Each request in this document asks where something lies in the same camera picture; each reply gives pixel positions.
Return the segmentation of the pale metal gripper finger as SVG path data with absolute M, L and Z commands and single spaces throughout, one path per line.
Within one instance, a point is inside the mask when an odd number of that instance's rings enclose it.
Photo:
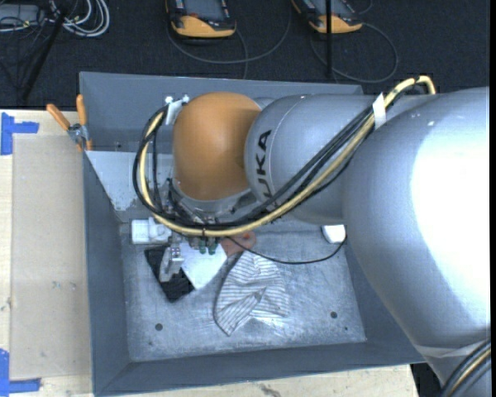
M 171 278 L 173 275 L 177 275 L 181 270 L 181 266 L 184 263 L 184 258 L 181 255 L 181 250 L 179 246 L 171 246 L 169 248 L 169 258 L 168 258 L 168 277 Z
M 159 264 L 159 282 L 169 282 L 171 278 L 170 274 L 170 249 L 165 249 Z

